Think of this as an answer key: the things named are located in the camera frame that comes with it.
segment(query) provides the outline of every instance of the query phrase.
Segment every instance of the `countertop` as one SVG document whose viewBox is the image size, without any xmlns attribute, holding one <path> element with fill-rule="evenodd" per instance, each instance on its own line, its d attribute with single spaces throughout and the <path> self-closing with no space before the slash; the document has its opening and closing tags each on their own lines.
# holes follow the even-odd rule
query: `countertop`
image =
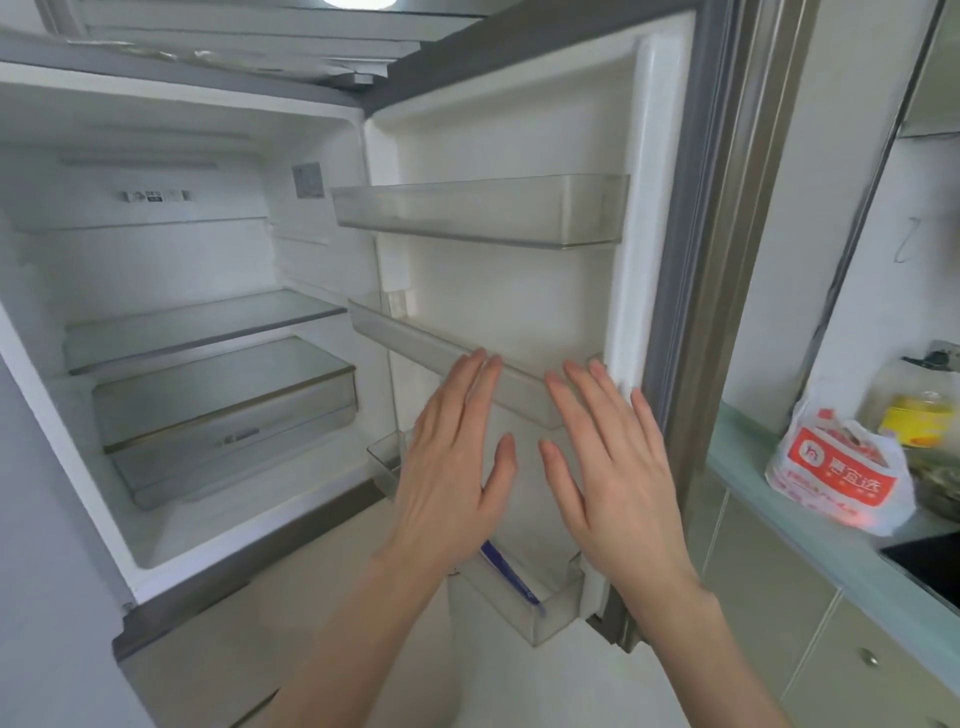
<svg viewBox="0 0 960 728">
<path fill-rule="evenodd" d="M 776 446 L 773 433 L 721 404 L 708 465 L 846 599 L 960 696 L 960 615 L 876 552 L 957 525 L 918 512 L 893 537 L 878 539 L 831 521 L 767 485 L 763 471 Z"/>
</svg>

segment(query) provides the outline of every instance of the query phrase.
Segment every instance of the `plastic bag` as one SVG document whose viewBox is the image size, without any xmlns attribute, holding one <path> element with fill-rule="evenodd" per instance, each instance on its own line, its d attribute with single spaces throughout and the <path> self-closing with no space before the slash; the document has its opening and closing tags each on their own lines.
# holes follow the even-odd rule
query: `plastic bag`
<svg viewBox="0 0 960 728">
<path fill-rule="evenodd" d="M 874 435 L 832 409 L 807 414 L 802 400 L 767 466 L 767 482 L 798 503 L 877 536 L 889 536 L 917 508 L 896 438 Z"/>
</svg>

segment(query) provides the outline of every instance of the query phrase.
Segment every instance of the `yellow label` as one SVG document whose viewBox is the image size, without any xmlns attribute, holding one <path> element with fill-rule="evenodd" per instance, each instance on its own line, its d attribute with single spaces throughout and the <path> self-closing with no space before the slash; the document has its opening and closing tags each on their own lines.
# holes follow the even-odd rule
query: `yellow label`
<svg viewBox="0 0 960 728">
<path fill-rule="evenodd" d="M 890 407 L 880 423 L 880 432 L 893 432 L 901 445 L 934 448 L 940 444 L 952 418 L 951 410 L 929 412 L 909 407 Z"/>
</svg>

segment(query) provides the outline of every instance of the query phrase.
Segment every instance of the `person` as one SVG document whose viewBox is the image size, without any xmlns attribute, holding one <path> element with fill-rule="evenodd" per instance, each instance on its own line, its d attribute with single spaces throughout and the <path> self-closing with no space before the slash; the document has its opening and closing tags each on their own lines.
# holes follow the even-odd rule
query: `person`
<svg viewBox="0 0 960 728">
<path fill-rule="evenodd" d="M 497 444 L 486 485 L 483 445 L 503 369 L 483 350 L 462 357 L 430 398 L 409 445 L 396 523 L 311 656 L 270 706 L 275 728 L 359 728 L 417 617 L 447 574 L 490 538 L 507 507 L 516 447 Z M 579 488 L 556 444 L 540 442 L 566 527 L 623 595 L 693 728 L 789 728 L 747 665 L 684 542 L 660 429 L 638 389 L 626 402 L 603 364 L 565 362 L 546 387 L 583 474 Z"/>
</svg>

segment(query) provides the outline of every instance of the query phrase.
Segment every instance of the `door shelf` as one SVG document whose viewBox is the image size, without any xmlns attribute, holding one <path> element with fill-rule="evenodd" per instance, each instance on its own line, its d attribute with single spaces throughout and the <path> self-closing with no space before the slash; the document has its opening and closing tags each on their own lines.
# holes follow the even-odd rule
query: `door shelf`
<svg viewBox="0 0 960 728">
<path fill-rule="evenodd" d="M 196 349 L 346 313 L 342 306 L 283 289 L 69 327 L 63 353 L 72 375 L 120 361 Z"/>
<path fill-rule="evenodd" d="M 394 432 L 369 448 L 373 467 L 373 482 L 389 499 L 394 499 L 399 483 L 402 461 L 406 455 L 406 437 L 402 432 Z M 577 556 L 567 567 L 566 579 L 557 588 L 542 584 L 525 569 L 517 559 L 511 557 L 500 546 L 493 547 L 489 542 L 485 547 L 499 552 L 509 569 L 522 579 L 523 584 L 539 599 L 535 605 L 527 600 L 508 579 L 495 568 L 487 558 L 478 553 L 457 567 L 469 584 L 477 590 L 510 625 L 530 645 L 543 644 L 580 614 L 580 598 L 584 590 L 584 573 Z"/>
<path fill-rule="evenodd" d="M 339 187 L 344 228 L 545 250 L 618 242 L 630 178 L 553 175 Z"/>
<path fill-rule="evenodd" d="M 141 508 L 200 497 L 349 425 L 353 372 L 292 336 L 103 384 L 104 454 Z"/>
<path fill-rule="evenodd" d="M 389 303 L 381 302 L 378 296 L 362 303 L 350 300 L 347 308 L 358 333 L 439 375 L 445 375 L 460 356 L 475 349 L 431 333 L 410 318 L 391 315 Z M 542 379 L 516 366 L 504 365 L 493 401 L 549 429 L 564 424 Z"/>
</svg>

